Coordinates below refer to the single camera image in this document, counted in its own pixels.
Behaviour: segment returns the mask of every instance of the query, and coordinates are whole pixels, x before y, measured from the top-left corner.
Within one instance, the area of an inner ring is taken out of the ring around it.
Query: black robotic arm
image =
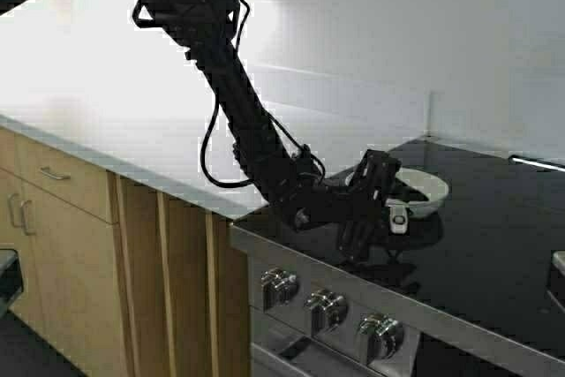
[[[0,0],[0,13],[25,0]],[[369,150],[348,185],[325,179],[321,162],[306,145],[291,155],[280,129],[288,132],[262,106],[237,56],[240,8],[244,0],[139,0],[133,20],[139,27],[160,27],[187,48],[229,119],[236,143],[234,155],[277,215],[295,230],[339,223],[337,248],[348,260],[362,260],[371,241],[388,234],[386,200],[400,162],[388,154]],[[139,13],[145,8],[151,19]],[[237,37],[237,46],[232,41]],[[205,147],[202,162],[205,165]],[[237,187],[243,183],[215,184]]]

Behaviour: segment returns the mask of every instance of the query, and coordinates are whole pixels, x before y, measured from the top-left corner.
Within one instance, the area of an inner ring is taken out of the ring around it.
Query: countertop edge
[[[73,141],[63,139],[52,133],[44,132],[31,125],[22,124],[19,121],[0,114],[0,126],[29,139],[35,140],[43,145],[53,147],[70,156],[79,158],[85,162],[92,163],[105,170],[111,171],[122,177],[147,185],[160,192],[165,192],[173,197],[184,200],[197,207],[217,213],[231,220],[237,220],[250,214],[256,209],[243,207],[235,202],[218,198],[213,194],[202,191],[193,186],[179,183],[170,177],[156,174],[153,171],[141,168],[138,165],[96,151],[90,147],[84,147]]]

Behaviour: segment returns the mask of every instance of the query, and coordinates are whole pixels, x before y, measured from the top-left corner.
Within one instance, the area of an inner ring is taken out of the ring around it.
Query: stove
[[[268,207],[234,223],[254,373],[565,376],[565,173],[425,140],[391,154],[450,194],[361,265],[334,225],[296,233]]]

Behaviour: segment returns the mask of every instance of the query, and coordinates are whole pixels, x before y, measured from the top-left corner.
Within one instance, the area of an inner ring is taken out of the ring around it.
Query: stove knob
[[[400,322],[381,314],[370,315],[359,325],[359,360],[368,366],[375,359],[392,358],[403,340],[404,327]]]
[[[261,277],[263,311],[288,304],[298,292],[298,277],[279,268],[267,271]]]
[[[310,337],[324,331],[332,331],[347,315],[347,301],[342,295],[329,290],[318,290],[306,300],[306,331]]]

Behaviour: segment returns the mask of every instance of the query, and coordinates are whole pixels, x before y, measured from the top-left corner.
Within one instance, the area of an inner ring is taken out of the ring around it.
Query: wire
[[[247,19],[249,18],[249,14],[251,12],[251,6],[249,6],[249,4],[245,0],[239,0],[239,2],[241,2],[245,6],[245,15],[241,20],[241,25],[239,26],[239,31],[237,33],[236,53],[239,52],[239,44],[241,43],[241,33],[243,33],[244,31],[245,23],[247,22]]]
[[[210,141],[210,136],[212,135],[212,131],[215,127],[216,119],[218,118],[218,113],[220,112],[220,101],[218,100],[218,96],[215,97],[215,105],[214,105],[214,113],[212,114],[212,118],[210,119],[210,123],[208,124],[208,128],[206,130],[206,134],[204,135],[204,140],[202,141],[202,147],[200,148],[200,167],[202,168],[202,172],[206,176],[206,178],[212,183],[213,185],[217,185],[222,189],[240,189],[243,187],[247,187],[252,183],[251,180],[247,179],[244,181],[239,181],[235,183],[227,183],[223,181],[216,180],[212,175],[209,173],[206,165],[206,151],[208,147],[208,142]]]
[[[275,123],[275,125],[277,127],[279,127],[281,129],[281,131],[284,133],[284,135],[286,137],[289,138],[289,140],[292,142],[292,144],[294,146],[296,146],[298,149],[302,149],[303,147],[296,141],[296,139],[294,137],[292,137],[292,134],[290,134],[290,132],[284,128],[284,125],[282,125],[278,119],[276,119],[275,117],[273,117],[273,114],[271,114],[270,112],[267,112],[268,117],[271,119],[271,121],[273,121]],[[320,176],[320,180],[323,180],[324,178],[326,178],[326,167],[324,166],[324,163],[320,160],[320,158],[318,156],[316,156],[313,153],[310,153],[310,155],[312,156],[312,159],[314,159],[314,161],[318,164],[318,166],[320,167],[320,171],[321,171],[321,176]]]

